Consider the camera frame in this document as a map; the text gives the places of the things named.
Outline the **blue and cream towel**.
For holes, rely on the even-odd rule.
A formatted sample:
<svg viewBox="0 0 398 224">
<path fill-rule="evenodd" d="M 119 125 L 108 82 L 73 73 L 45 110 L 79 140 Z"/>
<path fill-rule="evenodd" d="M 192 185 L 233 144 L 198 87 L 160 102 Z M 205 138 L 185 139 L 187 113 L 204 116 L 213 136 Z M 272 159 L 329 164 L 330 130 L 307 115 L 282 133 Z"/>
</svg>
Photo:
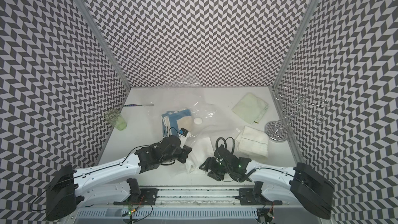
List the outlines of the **blue and cream towel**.
<svg viewBox="0 0 398 224">
<path fill-rule="evenodd" d="M 169 129 L 169 135 L 177 135 L 181 129 L 193 130 L 193 118 L 189 109 L 168 111 L 161 115 L 162 128 Z"/>
</svg>

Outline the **clear plastic vacuum bag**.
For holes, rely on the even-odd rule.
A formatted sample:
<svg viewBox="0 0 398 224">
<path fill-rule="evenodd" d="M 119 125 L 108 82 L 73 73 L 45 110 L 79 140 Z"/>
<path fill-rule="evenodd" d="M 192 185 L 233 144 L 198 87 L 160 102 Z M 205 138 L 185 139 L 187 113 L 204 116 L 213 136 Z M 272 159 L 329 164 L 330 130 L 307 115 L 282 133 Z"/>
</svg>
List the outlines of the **clear plastic vacuum bag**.
<svg viewBox="0 0 398 224">
<path fill-rule="evenodd" d="M 147 104 L 154 104 L 153 107 L 146 107 L 146 109 L 154 127 L 159 129 L 162 135 L 169 136 L 169 129 L 162 128 L 162 114 L 168 111 L 189 109 L 193 120 L 199 117 L 203 119 L 203 123 L 200 125 L 193 123 L 193 130 L 185 145 L 191 147 L 195 141 L 209 137 L 214 152 L 223 145 L 232 154 L 238 153 L 236 138 L 240 134 L 241 128 L 237 127 L 219 106 L 206 100 L 204 88 L 163 86 L 149 89 L 142 99 Z"/>
</svg>

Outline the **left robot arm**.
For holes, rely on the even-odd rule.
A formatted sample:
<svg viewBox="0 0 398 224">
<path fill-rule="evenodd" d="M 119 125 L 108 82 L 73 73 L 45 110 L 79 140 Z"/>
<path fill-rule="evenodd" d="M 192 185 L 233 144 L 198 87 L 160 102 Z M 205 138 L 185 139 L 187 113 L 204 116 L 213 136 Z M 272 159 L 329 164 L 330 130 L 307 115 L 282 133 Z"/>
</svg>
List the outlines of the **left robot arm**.
<svg viewBox="0 0 398 224">
<path fill-rule="evenodd" d="M 46 220 L 57 221 L 88 205 L 139 205 L 144 197 L 135 176 L 173 161 L 185 163 L 191 151 L 172 135 L 133 148 L 126 157 L 100 166 L 77 170 L 64 166 L 47 186 Z"/>
</svg>

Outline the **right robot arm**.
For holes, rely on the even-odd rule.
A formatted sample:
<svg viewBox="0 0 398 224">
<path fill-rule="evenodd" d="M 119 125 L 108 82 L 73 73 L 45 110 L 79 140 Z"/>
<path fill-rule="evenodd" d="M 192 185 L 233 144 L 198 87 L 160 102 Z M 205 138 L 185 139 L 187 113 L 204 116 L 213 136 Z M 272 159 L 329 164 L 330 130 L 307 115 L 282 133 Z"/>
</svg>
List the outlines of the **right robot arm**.
<svg viewBox="0 0 398 224">
<path fill-rule="evenodd" d="M 275 167 L 238 158 L 221 145 L 200 170 L 217 181 L 229 175 L 237 183 L 253 182 L 252 204 L 297 203 L 319 218 L 331 219 L 334 185 L 305 163 Z"/>
</svg>

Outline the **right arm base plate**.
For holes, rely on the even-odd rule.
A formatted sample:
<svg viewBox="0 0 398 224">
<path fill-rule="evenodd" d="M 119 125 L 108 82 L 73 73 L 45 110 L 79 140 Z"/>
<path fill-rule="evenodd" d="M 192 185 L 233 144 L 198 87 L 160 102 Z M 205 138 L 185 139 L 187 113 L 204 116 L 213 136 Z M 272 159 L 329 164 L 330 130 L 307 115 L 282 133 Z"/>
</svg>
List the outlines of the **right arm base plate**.
<svg viewBox="0 0 398 224">
<path fill-rule="evenodd" d="M 238 196 L 235 197 L 240 202 L 240 205 L 252 206 L 252 205 L 266 205 L 266 206 L 279 206 L 283 205 L 282 201 L 271 201 L 261 193 L 254 192 L 252 188 L 241 188 L 238 190 Z"/>
</svg>

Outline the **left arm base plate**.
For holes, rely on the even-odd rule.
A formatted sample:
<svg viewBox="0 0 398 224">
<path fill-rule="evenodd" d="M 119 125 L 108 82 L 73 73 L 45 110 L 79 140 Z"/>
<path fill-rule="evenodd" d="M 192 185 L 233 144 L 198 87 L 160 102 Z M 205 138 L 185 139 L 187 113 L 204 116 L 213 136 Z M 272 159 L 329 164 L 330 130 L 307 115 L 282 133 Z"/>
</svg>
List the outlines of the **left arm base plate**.
<svg viewBox="0 0 398 224">
<path fill-rule="evenodd" d="M 113 205 L 155 205 L 159 190 L 157 188 L 143 188 L 140 193 L 131 193 L 128 198 Z"/>
</svg>

